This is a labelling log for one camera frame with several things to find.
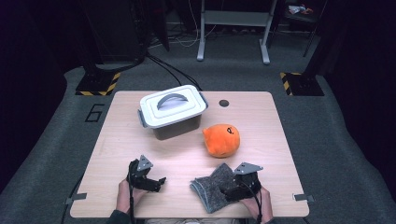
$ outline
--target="stuffed animal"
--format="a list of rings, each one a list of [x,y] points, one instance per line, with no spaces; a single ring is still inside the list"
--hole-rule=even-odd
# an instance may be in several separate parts
[[[232,156],[239,148],[238,130],[231,124],[216,124],[203,129],[206,149],[217,158]]]

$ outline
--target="table leg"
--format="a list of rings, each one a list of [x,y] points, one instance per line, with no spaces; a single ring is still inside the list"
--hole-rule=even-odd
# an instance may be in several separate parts
[[[275,12],[275,6],[276,6],[277,0],[273,0],[273,3],[271,5],[271,9],[268,15],[268,20],[267,24],[265,25],[265,31],[264,31],[264,36],[262,39],[260,39],[260,49],[262,50],[262,62],[266,65],[270,64],[270,57],[268,56],[268,49],[266,46],[267,39],[268,39],[268,34],[270,33],[271,29],[271,23],[274,17],[274,12]]]
[[[202,0],[201,4],[201,39],[199,41],[197,61],[201,62],[204,60],[205,52],[205,0]]]

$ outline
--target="gray rag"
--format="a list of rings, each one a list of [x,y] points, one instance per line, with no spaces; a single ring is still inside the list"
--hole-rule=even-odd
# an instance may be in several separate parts
[[[198,177],[191,181],[191,188],[197,192],[209,214],[230,204],[225,200],[225,195],[220,189],[235,187],[233,171],[226,163],[218,166],[210,176]]]

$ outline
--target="container lid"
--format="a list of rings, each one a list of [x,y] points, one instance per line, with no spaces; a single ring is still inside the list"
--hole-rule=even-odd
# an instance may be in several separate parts
[[[207,104],[194,86],[184,85],[143,97],[140,108],[147,126],[161,128],[202,114]]]

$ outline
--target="wooden table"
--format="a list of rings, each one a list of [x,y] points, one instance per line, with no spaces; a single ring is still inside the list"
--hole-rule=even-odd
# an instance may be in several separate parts
[[[263,91],[204,91],[209,108],[199,129],[167,140],[157,140],[143,128],[137,116],[140,99],[152,91],[118,91],[108,110],[78,193],[85,200],[74,201],[72,217],[109,217],[116,206],[118,184],[128,174],[130,161],[145,155],[154,166],[148,178],[166,182],[158,193],[148,193],[134,210],[137,218],[250,217],[241,203],[230,204],[208,214],[190,187],[195,177],[208,176],[226,162],[235,169],[242,161],[263,166],[258,172],[271,192],[275,217],[306,217],[302,194],[286,136],[272,95]],[[229,106],[219,105],[220,100]],[[202,129],[218,123],[234,125],[241,136],[238,151],[226,159],[211,157],[205,148]]]

